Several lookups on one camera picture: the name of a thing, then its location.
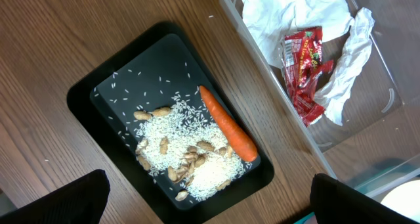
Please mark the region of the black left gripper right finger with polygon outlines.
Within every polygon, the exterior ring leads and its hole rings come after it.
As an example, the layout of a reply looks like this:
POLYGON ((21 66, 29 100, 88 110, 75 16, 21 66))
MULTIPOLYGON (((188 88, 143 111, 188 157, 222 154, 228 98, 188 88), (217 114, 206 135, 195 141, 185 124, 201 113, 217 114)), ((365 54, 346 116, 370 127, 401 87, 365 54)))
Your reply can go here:
POLYGON ((324 174, 314 176, 310 207, 319 224, 410 224, 413 220, 324 174))

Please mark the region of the orange carrot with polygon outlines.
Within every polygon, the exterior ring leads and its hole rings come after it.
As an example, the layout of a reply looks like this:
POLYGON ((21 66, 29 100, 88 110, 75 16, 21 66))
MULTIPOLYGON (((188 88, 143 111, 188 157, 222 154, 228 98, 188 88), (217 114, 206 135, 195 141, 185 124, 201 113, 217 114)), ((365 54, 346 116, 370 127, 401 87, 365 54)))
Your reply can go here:
POLYGON ((199 93, 210 115, 226 137, 234 152, 244 161, 257 159, 257 147, 250 136, 230 117, 213 94, 204 86, 199 86, 199 93))

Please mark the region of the white napkin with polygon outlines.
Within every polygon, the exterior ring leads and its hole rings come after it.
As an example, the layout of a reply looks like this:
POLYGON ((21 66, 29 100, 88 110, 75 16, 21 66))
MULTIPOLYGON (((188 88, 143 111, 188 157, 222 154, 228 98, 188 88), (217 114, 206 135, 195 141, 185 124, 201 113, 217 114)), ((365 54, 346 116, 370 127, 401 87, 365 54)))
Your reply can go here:
POLYGON ((284 78, 283 41, 287 35, 321 26, 323 61, 333 70, 318 78, 314 101, 326 116, 342 125, 345 102, 372 50, 369 35, 375 21, 367 8, 351 16, 346 0, 242 0, 243 22, 268 63, 284 78))

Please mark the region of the red snack wrapper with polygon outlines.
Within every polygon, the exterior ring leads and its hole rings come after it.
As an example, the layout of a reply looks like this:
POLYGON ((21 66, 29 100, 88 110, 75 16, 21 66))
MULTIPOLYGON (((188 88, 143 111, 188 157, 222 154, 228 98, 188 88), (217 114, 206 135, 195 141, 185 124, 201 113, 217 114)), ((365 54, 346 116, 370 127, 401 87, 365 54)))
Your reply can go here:
POLYGON ((311 27, 284 37, 284 79, 291 103, 308 126, 325 112, 314 101, 318 78, 333 70, 333 60, 323 61, 321 26, 311 27))

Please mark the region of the white rice pile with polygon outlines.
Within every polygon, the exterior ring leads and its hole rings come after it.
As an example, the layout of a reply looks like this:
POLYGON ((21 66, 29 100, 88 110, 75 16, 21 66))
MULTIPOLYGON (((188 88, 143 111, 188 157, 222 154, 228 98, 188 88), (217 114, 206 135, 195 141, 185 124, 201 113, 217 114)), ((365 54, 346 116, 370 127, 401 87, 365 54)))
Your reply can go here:
POLYGON ((177 203, 207 200, 258 159, 194 62, 131 62, 90 98, 118 141, 177 203))

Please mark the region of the white bowl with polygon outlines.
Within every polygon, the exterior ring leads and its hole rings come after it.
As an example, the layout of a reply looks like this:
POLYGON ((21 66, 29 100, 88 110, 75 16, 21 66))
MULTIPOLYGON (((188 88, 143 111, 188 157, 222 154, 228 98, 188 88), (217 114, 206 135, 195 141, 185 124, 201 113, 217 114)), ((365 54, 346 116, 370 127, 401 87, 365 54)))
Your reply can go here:
POLYGON ((419 222, 419 180, 408 181, 392 189, 381 204, 395 212, 419 222))

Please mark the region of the peanuts pile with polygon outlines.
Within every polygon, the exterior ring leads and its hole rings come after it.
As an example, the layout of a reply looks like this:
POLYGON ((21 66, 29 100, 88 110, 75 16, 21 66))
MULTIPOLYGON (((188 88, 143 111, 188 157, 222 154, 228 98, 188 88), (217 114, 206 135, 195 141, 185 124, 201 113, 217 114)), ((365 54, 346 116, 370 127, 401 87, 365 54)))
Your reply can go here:
POLYGON ((140 122, 137 160, 151 176, 166 174, 180 185, 177 201, 207 200, 244 174, 241 159, 201 108, 174 104, 133 115, 140 122))

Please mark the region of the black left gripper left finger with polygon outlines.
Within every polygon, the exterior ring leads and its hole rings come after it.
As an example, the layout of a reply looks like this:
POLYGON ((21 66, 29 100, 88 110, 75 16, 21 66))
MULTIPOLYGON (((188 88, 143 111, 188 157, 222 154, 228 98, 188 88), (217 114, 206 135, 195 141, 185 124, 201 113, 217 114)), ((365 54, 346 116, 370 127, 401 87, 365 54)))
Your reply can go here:
POLYGON ((96 169, 38 200, 1 216, 1 224, 99 223, 110 182, 96 169))

